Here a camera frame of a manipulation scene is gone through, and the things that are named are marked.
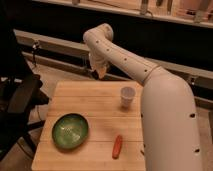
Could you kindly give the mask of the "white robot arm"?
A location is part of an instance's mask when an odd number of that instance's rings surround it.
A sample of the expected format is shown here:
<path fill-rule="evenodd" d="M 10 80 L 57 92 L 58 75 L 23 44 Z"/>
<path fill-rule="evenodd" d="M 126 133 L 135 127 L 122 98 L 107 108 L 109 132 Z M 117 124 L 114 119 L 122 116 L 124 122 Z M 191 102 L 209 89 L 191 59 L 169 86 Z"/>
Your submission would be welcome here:
<path fill-rule="evenodd" d="M 101 24 L 83 34 L 90 65 L 103 76 L 112 63 L 143 86 L 140 113 L 146 171 L 203 171 L 198 118 L 189 84 L 162 66 L 112 43 Z"/>

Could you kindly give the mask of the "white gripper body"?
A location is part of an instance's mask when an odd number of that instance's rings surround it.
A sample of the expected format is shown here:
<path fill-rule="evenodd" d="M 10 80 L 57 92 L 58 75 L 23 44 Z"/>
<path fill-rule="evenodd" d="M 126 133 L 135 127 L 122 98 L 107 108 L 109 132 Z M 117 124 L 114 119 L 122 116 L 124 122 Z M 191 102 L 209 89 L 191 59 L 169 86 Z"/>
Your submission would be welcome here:
<path fill-rule="evenodd" d="M 93 52 L 90 52 L 89 62 L 92 70 L 97 72 L 98 78 L 102 79 L 106 75 L 109 68 L 108 61 L 105 58 L 100 57 Z"/>

